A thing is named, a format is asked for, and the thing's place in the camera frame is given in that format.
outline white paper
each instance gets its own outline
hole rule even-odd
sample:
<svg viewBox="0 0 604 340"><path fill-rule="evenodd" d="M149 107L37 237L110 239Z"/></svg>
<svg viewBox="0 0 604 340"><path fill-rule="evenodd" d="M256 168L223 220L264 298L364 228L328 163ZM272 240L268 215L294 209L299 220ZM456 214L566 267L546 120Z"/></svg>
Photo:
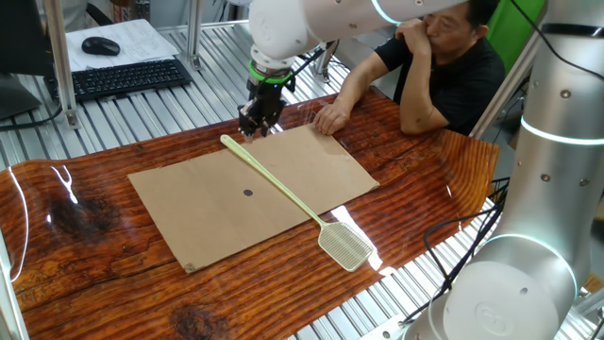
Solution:
<svg viewBox="0 0 604 340"><path fill-rule="evenodd" d="M118 43L120 54L110 57L84 53L82 42L90 37L103 37ZM66 38L72 72L169 59L178 54L176 48L144 19L71 32Z"/></svg>

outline man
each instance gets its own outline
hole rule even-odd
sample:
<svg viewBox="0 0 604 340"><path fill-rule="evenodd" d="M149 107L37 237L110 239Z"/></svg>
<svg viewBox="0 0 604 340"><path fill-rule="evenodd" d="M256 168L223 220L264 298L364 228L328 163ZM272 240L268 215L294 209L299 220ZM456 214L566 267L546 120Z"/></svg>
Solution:
<svg viewBox="0 0 604 340"><path fill-rule="evenodd" d="M449 128L468 135L505 78L503 61L483 38L497 5L470 0L401 24L350 72L314 124L326 135L343 128L371 83L402 65L394 93L401 130L415 135Z"/></svg>

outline cardboard sheet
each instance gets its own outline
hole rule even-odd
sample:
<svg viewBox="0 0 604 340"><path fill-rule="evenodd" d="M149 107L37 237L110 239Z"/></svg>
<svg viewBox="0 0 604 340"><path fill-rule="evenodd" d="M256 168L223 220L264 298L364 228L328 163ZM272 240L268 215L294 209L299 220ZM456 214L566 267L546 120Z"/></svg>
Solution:
<svg viewBox="0 0 604 340"><path fill-rule="evenodd" d="M316 213L379 186L332 137L312 126L243 147ZM188 273L310 219L228 149L129 178Z"/></svg>

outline man's hand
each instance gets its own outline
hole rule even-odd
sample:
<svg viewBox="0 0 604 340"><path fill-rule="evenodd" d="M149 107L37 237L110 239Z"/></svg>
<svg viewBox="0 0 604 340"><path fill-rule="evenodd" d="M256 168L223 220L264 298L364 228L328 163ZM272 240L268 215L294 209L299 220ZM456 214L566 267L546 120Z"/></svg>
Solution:
<svg viewBox="0 0 604 340"><path fill-rule="evenodd" d="M419 19L412 19L398 26L395 34L397 39L405 37L407 47L414 55L430 56L432 47L428 35L426 35L426 24Z"/></svg>
<svg viewBox="0 0 604 340"><path fill-rule="evenodd" d="M336 99L333 104L324 106L319 111L314 118L314 125L321 133L331 136L348 123L350 112L351 109Z"/></svg>

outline wooden table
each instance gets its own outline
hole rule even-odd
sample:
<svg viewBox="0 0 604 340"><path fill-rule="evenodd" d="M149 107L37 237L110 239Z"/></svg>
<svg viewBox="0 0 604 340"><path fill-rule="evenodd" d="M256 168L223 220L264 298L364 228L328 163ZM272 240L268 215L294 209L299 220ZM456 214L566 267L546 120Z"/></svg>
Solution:
<svg viewBox="0 0 604 340"><path fill-rule="evenodd" d="M320 102L332 100L289 107L279 123L306 124ZM12 167L29 216L25 264L13 286L31 338L284 338L382 277L369 263L355 273L341 269L317 245L311 221L185 273L127 175L222 149L223 133L242 141L237 125ZM421 236L430 226L477 212L495 169L494 145L447 130L403 135L398 106L376 91L334 137L380 183L345 207L376 245L381 268L398 268L423 252ZM0 173L0 216L14 277L25 215L8 170Z"/></svg>

